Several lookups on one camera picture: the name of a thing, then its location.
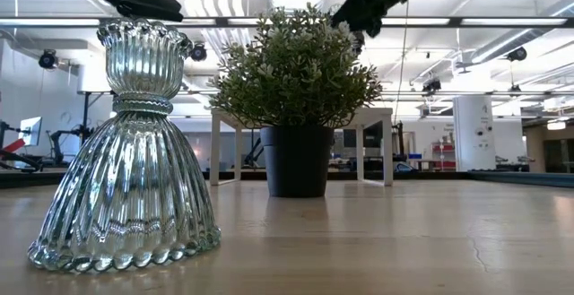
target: potted plant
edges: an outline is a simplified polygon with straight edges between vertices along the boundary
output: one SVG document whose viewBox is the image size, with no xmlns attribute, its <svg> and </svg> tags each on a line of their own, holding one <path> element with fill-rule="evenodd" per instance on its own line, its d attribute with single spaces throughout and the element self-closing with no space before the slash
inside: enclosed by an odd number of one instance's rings
<svg viewBox="0 0 574 295">
<path fill-rule="evenodd" d="M 247 128 L 262 128 L 272 196 L 325 194 L 333 132 L 382 91 L 373 66 L 359 65 L 348 25 L 331 27 L 316 7 L 259 16 L 255 41 L 229 44 L 211 104 Z"/>
</svg>

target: table surface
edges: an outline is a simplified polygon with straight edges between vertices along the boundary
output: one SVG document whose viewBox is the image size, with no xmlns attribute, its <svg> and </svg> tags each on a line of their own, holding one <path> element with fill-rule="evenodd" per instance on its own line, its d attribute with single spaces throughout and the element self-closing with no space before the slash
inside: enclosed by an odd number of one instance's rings
<svg viewBox="0 0 574 295">
<path fill-rule="evenodd" d="M 212 188 L 222 246 L 76 275 L 26 260 L 54 187 L 0 190 L 3 294 L 574 294 L 574 189 L 478 181 L 329 182 L 324 199 Z"/>
</svg>

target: ribbed glass vase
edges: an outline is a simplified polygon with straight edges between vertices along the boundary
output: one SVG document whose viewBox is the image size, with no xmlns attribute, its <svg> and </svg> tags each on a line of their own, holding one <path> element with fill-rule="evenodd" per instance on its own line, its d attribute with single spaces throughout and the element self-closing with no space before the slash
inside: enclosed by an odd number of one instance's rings
<svg viewBox="0 0 574 295">
<path fill-rule="evenodd" d="M 196 156 L 167 119 L 192 44 L 159 22 L 100 26 L 117 116 L 82 147 L 28 258 L 87 272 L 161 265 L 219 245 Z"/>
</svg>

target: black plant pot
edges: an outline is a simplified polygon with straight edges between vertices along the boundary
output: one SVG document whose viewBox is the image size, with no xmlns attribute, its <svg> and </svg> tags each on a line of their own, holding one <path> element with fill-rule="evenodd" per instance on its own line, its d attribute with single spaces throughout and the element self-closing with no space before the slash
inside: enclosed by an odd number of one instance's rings
<svg viewBox="0 0 574 295">
<path fill-rule="evenodd" d="M 333 132 L 323 126 L 262 128 L 269 194 L 324 196 Z"/>
</svg>

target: green plant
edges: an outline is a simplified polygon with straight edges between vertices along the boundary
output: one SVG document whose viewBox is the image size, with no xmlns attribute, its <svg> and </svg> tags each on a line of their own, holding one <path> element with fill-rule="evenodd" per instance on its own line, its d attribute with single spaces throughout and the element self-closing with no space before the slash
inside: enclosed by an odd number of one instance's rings
<svg viewBox="0 0 574 295">
<path fill-rule="evenodd" d="M 256 41 L 229 44 L 211 104 L 244 126 L 347 126 L 379 98 L 373 66 L 359 65 L 346 23 L 330 25 L 316 7 L 260 15 Z"/>
</svg>

